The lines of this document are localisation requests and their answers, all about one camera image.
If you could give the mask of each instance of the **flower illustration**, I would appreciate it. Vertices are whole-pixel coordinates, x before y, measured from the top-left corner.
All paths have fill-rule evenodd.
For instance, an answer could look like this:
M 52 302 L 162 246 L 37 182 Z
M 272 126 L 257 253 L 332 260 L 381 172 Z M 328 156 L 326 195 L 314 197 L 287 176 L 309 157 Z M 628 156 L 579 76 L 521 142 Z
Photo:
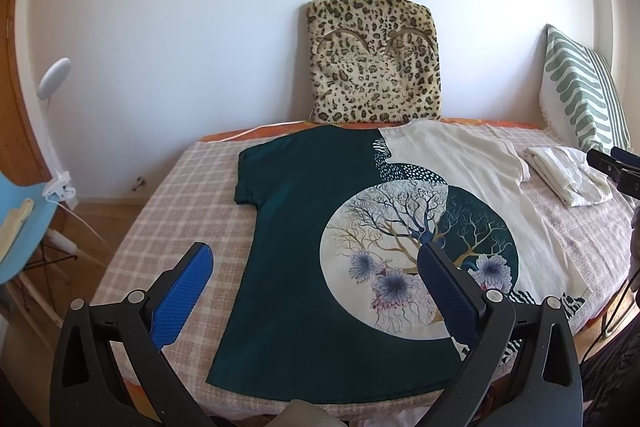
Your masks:
M 385 270 L 376 275 L 372 284 L 376 297 L 372 303 L 373 309 L 398 308 L 406 305 L 415 290 L 414 277 L 403 273 L 399 268 Z
M 501 255 L 480 254 L 476 261 L 477 270 L 467 270 L 483 290 L 489 288 L 508 293 L 511 290 L 511 268 Z
M 415 300 L 420 304 L 421 309 L 426 312 L 426 323 L 429 324 L 435 317 L 437 308 L 433 297 L 431 297 L 424 284 L 420 284 L 415 291 Z
M 351 256 L 349 276 L 356 282 L 369 280 L 376 273 L 377 263 L 368 251 L 356 252 Z

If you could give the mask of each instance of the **orange bed sheet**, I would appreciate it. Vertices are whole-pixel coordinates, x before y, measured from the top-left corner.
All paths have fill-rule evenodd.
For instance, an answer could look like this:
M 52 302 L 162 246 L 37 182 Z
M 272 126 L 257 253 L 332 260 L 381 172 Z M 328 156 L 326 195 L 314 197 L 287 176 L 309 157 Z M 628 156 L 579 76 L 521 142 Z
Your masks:
M 493 127 L 519 127 L 521 129 L 540 129 L 539 126 L 532 123 L 521 123 L 521 122 L 512 122 L 506 120 L 478 120 L 474 118 L 442 118 L 440 120 L 444 123 L 458 123 L 462 125 L 491 125 Z M 270 138 L 272 136 L 279 136 L 281 134 L 290 134 L 297 131 L 302 131 L 304 129 L 310 129 L 312 127 L 316 127 L 318 125 L 326 125 L 319 124 L 313 122 L 300 122 L 300 123 L 281 123 L 278 125 L 265 126 L 260 127 L 258 129 L 252 130 L 247 134 L 243 134 L 242 136 L 238 136 L 229 141 L 242 141 L 242 140 L 251 140 L 255 138 Z M 400 123 L 341 123 L 336 124 L 339 127 L 343 127 L 346 129 L 377 129 L 380 127 L 394 127 L 401 125 Z M 219 140 L 223 140 L 225 138 L 229 138 L 230 136 L 235 136 L 236 134 L 240 134 L 247 129 L 240 129 L 236 131 L 226 131 L 219 132 L 217 134 L 209 134 L 207 136 L 203 136 L 200 138 L 201 142 L 215 142 Z

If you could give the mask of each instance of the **cushion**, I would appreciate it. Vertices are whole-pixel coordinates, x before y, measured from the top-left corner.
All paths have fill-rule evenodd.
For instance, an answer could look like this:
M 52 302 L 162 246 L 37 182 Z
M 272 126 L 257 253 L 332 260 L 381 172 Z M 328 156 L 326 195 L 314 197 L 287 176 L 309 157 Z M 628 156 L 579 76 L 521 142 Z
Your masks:
M 407 0 L 318 0 L 306 17 L 315 122 L 440 119 L 438 42 L 428 8 Z
M 562 140 L 587 152 L 630 150 L 629 131 L 607 61 L 547 26 L 540 107 Z

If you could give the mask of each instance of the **t-shirt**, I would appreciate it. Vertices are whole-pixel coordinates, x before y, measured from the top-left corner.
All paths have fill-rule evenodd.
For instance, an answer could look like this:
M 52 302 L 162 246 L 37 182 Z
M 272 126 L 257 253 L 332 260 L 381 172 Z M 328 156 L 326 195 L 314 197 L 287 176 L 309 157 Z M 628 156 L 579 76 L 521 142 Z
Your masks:
M 467 349 L 417 274 L 425 243 L 483 289 L 555 295 L 572 316 L 589 291 L 521 191 L 528 177 L 510 142 L 428 120 L 244 150 L 236 202 L 257 207 L 254 242 L 207 381 L 313 403 L 445 387 Z

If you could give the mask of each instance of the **leopard print cushion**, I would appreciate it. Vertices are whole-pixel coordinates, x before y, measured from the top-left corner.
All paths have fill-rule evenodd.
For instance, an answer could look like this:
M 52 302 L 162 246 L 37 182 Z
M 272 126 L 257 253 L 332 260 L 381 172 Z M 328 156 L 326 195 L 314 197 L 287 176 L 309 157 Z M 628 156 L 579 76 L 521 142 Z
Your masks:
M 440 119 L 431 12 L 407 0 L 319 0 L 306 8 L 313 120 Z

